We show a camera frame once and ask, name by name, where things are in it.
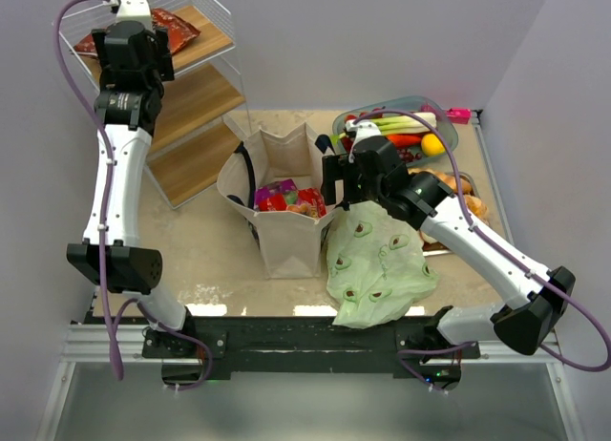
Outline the brown chip bag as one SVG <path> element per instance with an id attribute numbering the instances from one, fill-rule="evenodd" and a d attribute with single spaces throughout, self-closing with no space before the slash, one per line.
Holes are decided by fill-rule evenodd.
<path id="1" fill-rule="evenodd" d="M 200 31 L 195 26 L 168 10 L 153 8 L 151 9 L 151 16 L 155 28 L 165 28 L 167 30 L 171 55 L 177 54 L 200 36 Z M 97 57 L 95 42 L 91 34 L 81 39 L 74 46 L 74 50 L 79 54 Z"/>

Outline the red snack bag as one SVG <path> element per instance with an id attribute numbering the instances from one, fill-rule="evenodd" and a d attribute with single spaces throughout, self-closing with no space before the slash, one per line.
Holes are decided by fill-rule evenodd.
<path id="1" fill-rule="evenodd" d="M 327 214 L 322 197 L 314 188 L 276 194 L 261 200 L 258 209 L 262 212 L 292 212 L 313 219 L 319 219 Z"/>

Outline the green avocado print bag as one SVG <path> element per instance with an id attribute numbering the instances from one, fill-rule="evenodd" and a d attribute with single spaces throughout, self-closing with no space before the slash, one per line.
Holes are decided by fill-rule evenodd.
<path id="1" fill-rule="evenodd" d="M 395 321 L 437 287 L 418 232 L 373 201 L 339 215 L 327 243 L 327 292 L 339 304 L 333 323 L 365 329 Z"/>

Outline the beige canvas tote bag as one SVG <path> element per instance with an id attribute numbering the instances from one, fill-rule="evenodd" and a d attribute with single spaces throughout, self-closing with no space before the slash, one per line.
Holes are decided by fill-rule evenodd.
<path id="1" fill-rule="evenodd" d="M 259 211 L 256 191 L 286 179 L 300 189 L 320 190 L 323 157 L 333 153 L 328 136 L 302 123 L 285 136 L 258 130 L 240 142 L 222 166 L 217 189 L 247 220 L 268 277 L 318 276 L 323 244 L 336 212 L 329 206 L 324 216 L 314 218 L 297 211 Z"/>

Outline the purple snack bag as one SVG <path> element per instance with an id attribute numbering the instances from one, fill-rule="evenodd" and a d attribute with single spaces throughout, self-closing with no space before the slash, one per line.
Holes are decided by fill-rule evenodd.
<path id="1" fill-rule="evenodd" d="M 297 190 L 298 188 L 292 179 L 274 181 L 256 190 L 254 202 L 256 206 L 259 206 L 259 204 L 264 200 L 278 194 L 284 195 Z"/>

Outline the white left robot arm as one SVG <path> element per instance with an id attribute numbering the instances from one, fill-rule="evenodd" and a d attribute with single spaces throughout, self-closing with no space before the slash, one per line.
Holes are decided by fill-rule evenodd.
<path id="1" fill-rule="evenodd" d="M 162 256 L 142 247 L 137 216 L 163 84 L 174 78 L 167 32 L 128 20 L 94 30 L 92 38 L 101 67 L 95 197 L 82 241 L 68 246 L 67 259 L 102 296 L 130 296 L 156 327 L 181 330 L 187 309 L 162 286 Z"/>

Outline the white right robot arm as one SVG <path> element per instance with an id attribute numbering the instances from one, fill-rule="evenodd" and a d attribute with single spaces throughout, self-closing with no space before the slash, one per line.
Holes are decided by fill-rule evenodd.
<path id="1" fill-rule="evenodd" d="M 436 330 L 450 345 L 499 340 L 513 351 L 534 354 L 566 309 L 574 274 L 528 258 L 477 216 L 430 172 L 410 173 L 382 136 L 359 141 L 350 155 L 322 159 L 326 203 L 372 200 L 387 213 L 448 247 L 501 298 L 498 304 L 448 307 L 436 314 Z"/>

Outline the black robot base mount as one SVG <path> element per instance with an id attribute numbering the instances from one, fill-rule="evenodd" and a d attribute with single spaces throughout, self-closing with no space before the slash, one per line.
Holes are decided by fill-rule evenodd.
<path id="1" fill-rule="evenodd" d="M 237 373 L 379 373 L 408 378 L 413 370 L 450 387 L 459 362 L 477 359 L 470 345 L 453 351 L 435 331 L 436 317 L 408 316 L 366 329 L 337 326 L 330 317 L 194 317 L 192 336 L 208 349 L 147 327 L 144 358 L 160 359 L 166 384 L 191 384 L 205 365 L 211 380 Z"/>

